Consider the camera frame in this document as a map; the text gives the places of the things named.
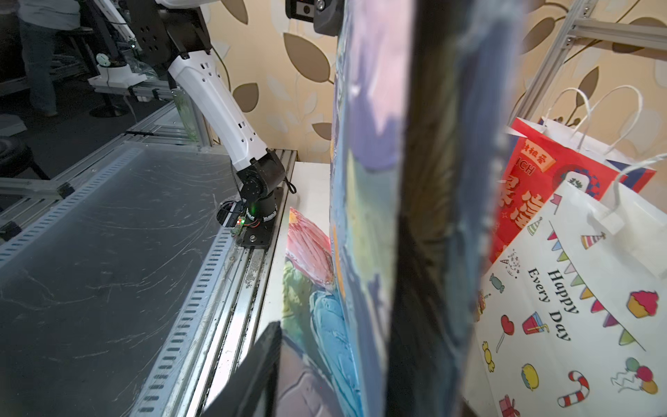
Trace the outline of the white Happy Every Day bag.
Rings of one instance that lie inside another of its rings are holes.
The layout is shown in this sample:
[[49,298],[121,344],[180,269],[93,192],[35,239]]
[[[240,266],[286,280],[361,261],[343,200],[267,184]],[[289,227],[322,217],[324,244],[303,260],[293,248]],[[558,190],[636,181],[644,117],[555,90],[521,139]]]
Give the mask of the white Happy Every Day bag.
[[483,274],[464,400],[477,416],[666,413],[666,215],[571,182]]

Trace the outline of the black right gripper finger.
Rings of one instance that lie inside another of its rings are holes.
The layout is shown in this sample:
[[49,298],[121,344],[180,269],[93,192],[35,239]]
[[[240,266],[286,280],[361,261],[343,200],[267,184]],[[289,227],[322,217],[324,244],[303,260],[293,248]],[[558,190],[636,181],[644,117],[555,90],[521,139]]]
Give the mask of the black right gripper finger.
[[222,392],[200,413],[204,417],[275,416],[281,359],[281,324],[267,325]]

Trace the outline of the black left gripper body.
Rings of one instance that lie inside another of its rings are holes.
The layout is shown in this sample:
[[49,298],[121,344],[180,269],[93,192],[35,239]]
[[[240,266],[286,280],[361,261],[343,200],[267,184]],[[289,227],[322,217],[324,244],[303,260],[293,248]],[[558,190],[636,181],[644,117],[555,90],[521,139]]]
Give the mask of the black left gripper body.
[[344,0],[286,0],[289,19],[313,25],[314,32],[323,36],[339,36],[344,20]]

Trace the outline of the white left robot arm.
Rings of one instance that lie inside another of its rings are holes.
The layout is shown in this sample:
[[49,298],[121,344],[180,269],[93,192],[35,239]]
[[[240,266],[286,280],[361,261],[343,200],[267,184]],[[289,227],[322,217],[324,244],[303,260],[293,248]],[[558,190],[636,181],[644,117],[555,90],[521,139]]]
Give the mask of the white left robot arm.
[[241,181],[244,207],[234,228],[242,248],[267,248],[278,218],[276,192],[295,193],[274,149],[256,133],[215,67],[216,52],[203,13],[206,1],[107,1],[111,24],[130,33],[130,43],[151,65],[168,70],[222,141]]

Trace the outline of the floral painted paper bag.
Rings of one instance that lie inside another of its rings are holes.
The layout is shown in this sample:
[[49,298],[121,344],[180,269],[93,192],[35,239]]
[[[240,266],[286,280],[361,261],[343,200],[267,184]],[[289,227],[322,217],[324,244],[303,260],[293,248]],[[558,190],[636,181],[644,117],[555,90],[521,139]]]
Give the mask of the floral painted paper bag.
[[458,416],[520,1],[344,1],[329,230],[289,215],[276,416]]

